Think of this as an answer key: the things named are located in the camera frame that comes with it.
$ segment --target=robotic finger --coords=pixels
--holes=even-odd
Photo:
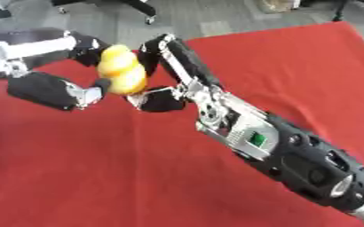
[[[68,79],[32,71],[33,68],[74,59],[96,66],[109,45],[99,39],[56,28],[0,34],[0,79],[8,80],[8,93],[60,110],[84,109],[101,100],[110,81],[99,79],[83,89]]]

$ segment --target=screw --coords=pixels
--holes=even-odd
[[[363,199],[363,195],[362,194],[360,194],[360,193],[356,193],[356,194],[354,194],[355,196],[356,196],[356,198],[357,199],[359,199],[359,200],[361,200],[361,199]]]
[[[289,142],[292,145],[300,145],[302,142],[302,138],[299,135],[293,135],[289,138]]]

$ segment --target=yellow object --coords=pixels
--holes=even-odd
[[[142,91],[147,85],[145,68],[137,56],[124,45],[114,45],[102,52],[98,65],[99,76],[112,82],[109,91],[130,95]]]

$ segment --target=red tablecloth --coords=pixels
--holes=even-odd
[[[346,23],[195,39],[232,93],[364,162],[364,41]],[[95,70],[44,68],[89,84]],[[171,82],[163,71],[153,84]],[[63,113],[0,82],[0,227],[361,226],[287,191],[194,130],[194,106],[138,113],[110,95]]]

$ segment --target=chair wheel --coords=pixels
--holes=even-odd
[[[63,7],[59,7],[58,8],[58,11],[59,11],[60,14],[66,14],[66,13],[68,13],[68,11],[65,8],[63,8]]]
[[[334,21],[334,22],[342,21],[342,17],[335,17],[335,18],[333,19],[333,21]]]
[[[155,16],[153,16],[153,17],[147,17],[146,19],[145,19],[145,23],[147,24],[147,25],[151,25],[151,24],[153,24],[155,22]]]

